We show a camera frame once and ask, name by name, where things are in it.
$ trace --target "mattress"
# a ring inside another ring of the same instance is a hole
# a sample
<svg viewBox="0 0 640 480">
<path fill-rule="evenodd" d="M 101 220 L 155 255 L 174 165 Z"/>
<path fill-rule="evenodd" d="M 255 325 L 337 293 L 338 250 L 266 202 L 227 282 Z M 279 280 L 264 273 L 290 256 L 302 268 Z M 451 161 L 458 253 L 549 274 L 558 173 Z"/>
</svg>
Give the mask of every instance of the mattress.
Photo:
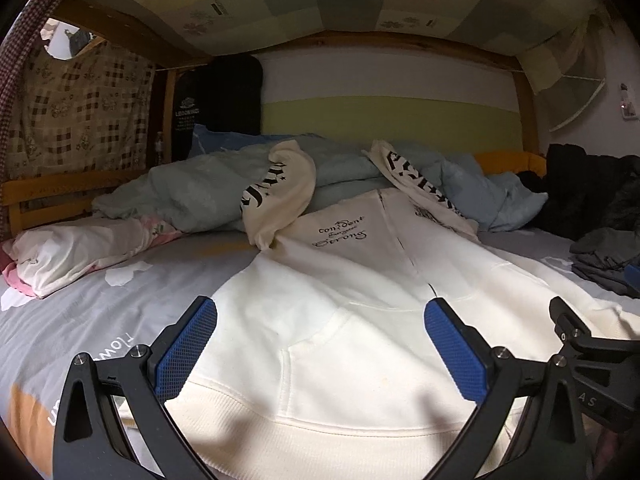
<svg viewBox="0 0 640 480">
<path fill-rule="evenodd" d="M 74 355 L 117 358 L 151 344 L 198 295 L 211 296 L 256 254 L 239 232 L 190 235 L 22 305 L 0 280 L 0 416 L 44 478 L 52 473 L 54 426 Z"/>
<path fill-rule="evenodd" d="M 541 262 L 576 283 L 592 298 L 613 301 L 626 312 L 640 316 L 640 300 L 619 296 L 615 292 L 605 290 L 597 283 L 584 280 L 572 272 L 573 262 L 569 247 L 574 242 L 568 238 L 562 238 L 540 229 L 520 229 L 500 233 L 483 232 L 478 233 L 478 238 L 489 247 Z"/>
</svg>

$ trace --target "floral patterned cloth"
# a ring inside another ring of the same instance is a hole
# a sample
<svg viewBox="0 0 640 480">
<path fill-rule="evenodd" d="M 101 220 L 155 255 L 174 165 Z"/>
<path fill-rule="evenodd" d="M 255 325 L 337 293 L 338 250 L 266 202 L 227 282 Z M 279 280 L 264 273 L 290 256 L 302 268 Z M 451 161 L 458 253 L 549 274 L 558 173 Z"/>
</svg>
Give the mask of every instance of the floral patterned cloth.
<svg viewBox="0 0 640 480">
<path fill-rule="evenodd" d="M 154 66 L 107 41 L 71 60 L 36 45 L 18 83 L 10 179 L 145 167 Z"/>
</svg>

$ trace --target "wall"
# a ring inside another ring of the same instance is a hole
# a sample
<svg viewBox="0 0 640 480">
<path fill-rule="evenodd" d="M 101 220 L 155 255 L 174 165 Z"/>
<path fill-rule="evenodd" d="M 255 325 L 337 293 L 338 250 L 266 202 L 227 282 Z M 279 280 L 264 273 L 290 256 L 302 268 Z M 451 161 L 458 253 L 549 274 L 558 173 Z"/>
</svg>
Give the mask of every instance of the wall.
<svg viewBox="0 0 640 480">
<path fill-rule="evenodd" d="M 69 37 L 65 33 L 66 30 L 73 34 L 78 31 L 78 28 L 68 23 L 60 22 L 47 47 L 47 52 L 56 59 L 71 59 Z"/>
<path fill-rule="evenodd" d="M 264 133 L 367 144 L 412 139 L 443 152 L 521 150 L 511 73 L 427 52 L 308 48 L 257 56 Z"/>
<path fill-rule="evenodd" d="M 640 155 L 640 121 L 625 121 L 620 113 L 620 83 L 630 85 L 640 98 L 640 46 L 624 22 L 615 22 L 614 31 L 601 33 L 607 84 L 591 105 L 575 121 L 551 134 L 539 112 L 543 152 L 549 142 L 558 142 L 578 144 L 593 155 Z M 640 102 L 636 102 L 636 109 L 640 111 Z"/>
</svg>

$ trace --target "green wall stripe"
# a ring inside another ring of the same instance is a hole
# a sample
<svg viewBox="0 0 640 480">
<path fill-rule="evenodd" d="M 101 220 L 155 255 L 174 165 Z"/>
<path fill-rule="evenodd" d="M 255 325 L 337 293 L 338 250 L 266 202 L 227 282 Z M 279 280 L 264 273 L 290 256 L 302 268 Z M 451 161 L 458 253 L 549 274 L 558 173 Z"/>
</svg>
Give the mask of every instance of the green wall stripe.
<svg viewBox="0 0 640 480">
<path fill-rule="evenodd" d="M 262 106 L 265 134 L 313 132 L 366 144 L 407 139 L 442 152 L 522 150 L 520 115 L 484 105 L 384 96 L 338 96 Z"/>
</svg>

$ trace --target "orange pillow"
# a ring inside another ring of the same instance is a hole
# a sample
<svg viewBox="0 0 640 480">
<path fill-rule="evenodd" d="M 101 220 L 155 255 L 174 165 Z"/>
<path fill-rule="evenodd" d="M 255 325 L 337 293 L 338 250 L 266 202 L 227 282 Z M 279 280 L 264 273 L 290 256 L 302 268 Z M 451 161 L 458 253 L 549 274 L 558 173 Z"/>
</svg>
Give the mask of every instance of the orange pillow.
<svg viewBox="0 0 640 480">
<path fill-rule="evenodd" d="M 546 159 L 529 152 L 487 152 L 474 155 L 482 172 L 487 174 L 513 171 L 533 171 L 537 176 L 546 175 Z"/>
</svg>

